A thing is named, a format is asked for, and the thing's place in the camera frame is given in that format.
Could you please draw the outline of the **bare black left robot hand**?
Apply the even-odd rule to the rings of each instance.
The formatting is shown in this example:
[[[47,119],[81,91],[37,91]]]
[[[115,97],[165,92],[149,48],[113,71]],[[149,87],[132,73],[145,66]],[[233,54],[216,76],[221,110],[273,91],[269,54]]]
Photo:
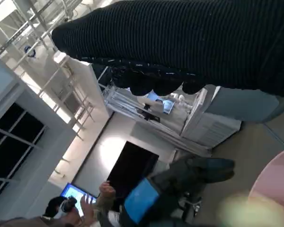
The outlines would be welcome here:
[[[119,216],[123,227],[162,226],[178,208],[185,195],[199,196],[209,183],[234,176],[231,159],[186,156],[172,162],[167,170],[144,178],[127,196]]]

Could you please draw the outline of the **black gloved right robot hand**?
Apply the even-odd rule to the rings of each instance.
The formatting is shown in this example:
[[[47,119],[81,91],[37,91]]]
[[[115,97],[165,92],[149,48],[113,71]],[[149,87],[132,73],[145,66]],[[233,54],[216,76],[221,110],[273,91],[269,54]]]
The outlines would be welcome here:
[[[108,66],[135,96],[214,85],[284,97],[284,0],[123,0],[57,26],[52,40]]]

